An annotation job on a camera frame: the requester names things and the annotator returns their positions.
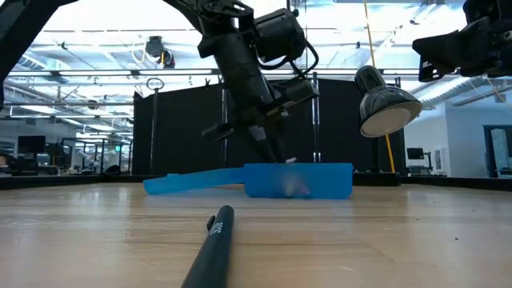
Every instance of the ceiling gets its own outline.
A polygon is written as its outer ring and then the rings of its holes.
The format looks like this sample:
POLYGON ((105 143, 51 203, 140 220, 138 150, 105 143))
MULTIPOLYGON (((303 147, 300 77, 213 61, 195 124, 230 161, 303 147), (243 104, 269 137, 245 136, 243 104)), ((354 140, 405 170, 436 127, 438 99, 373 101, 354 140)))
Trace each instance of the ceiling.
MULTIPOLYGON (((286 7, 283 0, 244 0, 252 6, 256 16, 286 7)), ((419 56, 411 49, 416 38, 445 34, 461 29, 466 24, 462 2, 447 5, 422 5, 418 1, 369 1, 368 17, 374 46, 376 67, 382 69, 416 70, 419 56)), ((361 3, 350 1, 302 1, 295 7, 298 20, 308 40, 320 55, 319 69, 330 69, 330 77, 352 79, 354 70, 371 64, 370 43, 366 29, 365 9, 361 3)), ((162 0, 80 0, 63 6, 53 15, 44 29, 15 67, 16 71, 87 70, 81 75, 61 78, 31 77, 27 74, 8 77, 8 102, 116 102, 133 101, 135 91, 143 96, 152 93, 146 87, 148 78, 158 76, 163 90, 179 90, 204 86, 206 80, 217 83, 217 68, 212 57, 201 59, 197 44, 201 35, 173 7, 162 0), (176 60, 180 75, 103 76, 104 70, 154 70, 155 62, 144 58, 144 45, 149 36, 162 36, 167 49, 176 60)), ((306 68, 313 61, 311 53, 304 53, 297 64, 306 68)), ((396 75, 387 75, 393 79, 396 75)), ((269 75, 283 78, 285 74, 269 75)), ((421 86, 415 76, 402 80, 404 89, 421 86)), ((64 115, 103 115, 129 117, 132 106, 100 106, 97 110, 79 106, 54 107, 64 115)), ((38 114, 34 110, 17 108, 4 113, 38 114)), ((102 119, 77 120, 107 124, 102 119)), ((123 118, 115 123, 118 131, 130 131, 123 118)))

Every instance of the wooden tabletop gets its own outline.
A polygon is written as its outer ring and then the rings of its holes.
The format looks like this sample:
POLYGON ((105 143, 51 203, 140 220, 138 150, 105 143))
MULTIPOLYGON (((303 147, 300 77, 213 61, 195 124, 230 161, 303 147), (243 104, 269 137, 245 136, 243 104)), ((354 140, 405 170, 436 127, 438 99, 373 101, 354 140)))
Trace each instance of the wooden tabletop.
POLYGON ((1 287, 180 287, 223 205, 230 287, 512 287, 511 193, 355 187, 313 201, 140 184, 2 191, 1 287))

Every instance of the black curtain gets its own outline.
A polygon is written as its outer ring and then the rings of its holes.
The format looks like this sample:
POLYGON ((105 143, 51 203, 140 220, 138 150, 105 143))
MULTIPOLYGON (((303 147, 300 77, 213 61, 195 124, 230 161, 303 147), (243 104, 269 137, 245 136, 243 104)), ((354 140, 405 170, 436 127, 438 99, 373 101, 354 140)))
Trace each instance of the black curtain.
MULTIPOLYGON (((227 97, 228 120, 232 119, 233 103, 227 97)), ((288 108, 289 117, 285 120, 283 145, 287 158, 296 158, 297 162, 313 162, 314 133, 311 101, 288 108)), ((262 163, 263 159, 237 135, 227 140, 227 167, 241 167, 244 163, 262 163)))
MULTIPOLYGON (((360 133, 362 95, 355 82, 319 79, 319 147, 322 162, 349 162, 359 171, 372 167, 372 139, 360 133)), ((405 173, 403 131, 390 135, 395 169, 405 173)), ((380 139, 380 167, 391 171, 386 140, 380 139)))
MULTIPOLYGON (((141 165, 145 173, 137 170, 138 174, 150 173, 153 99, 152 95, 135 104, 135 131, 138 132, 134 133, 134 172, 136 164, 145 162, 141 165), (140 155, 146 158, 137 159, 140 155)), ((219 85, 160 93, 157 116, 153 174, 185 174, 222 167, 221 143, 202 137, 205 129, 222 120, 219 85)))

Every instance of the desk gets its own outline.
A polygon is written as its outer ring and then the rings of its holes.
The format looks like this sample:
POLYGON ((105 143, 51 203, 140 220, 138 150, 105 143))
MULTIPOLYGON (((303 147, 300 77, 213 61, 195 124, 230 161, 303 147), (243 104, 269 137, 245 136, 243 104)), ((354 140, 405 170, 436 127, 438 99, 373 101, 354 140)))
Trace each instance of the desk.
POLYGON ((2 286, 180 287, 222 205, 235 209, 230 287, 512 286, 511 193, 405 185, 306 201, 118 183, 1 192, 2 286))

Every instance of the lamp shade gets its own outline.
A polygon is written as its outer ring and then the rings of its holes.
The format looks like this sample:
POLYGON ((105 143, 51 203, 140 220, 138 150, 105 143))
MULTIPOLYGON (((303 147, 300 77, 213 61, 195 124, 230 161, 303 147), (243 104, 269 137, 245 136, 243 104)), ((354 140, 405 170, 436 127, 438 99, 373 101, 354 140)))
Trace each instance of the lamp shade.
POLYGON ((391 134, 412 122, 422 111, 422 104, 410 93, 387 86, 373 66, 361 67, 355 82, 364 95, 359 107, 361 134, 374 138, 391 134))

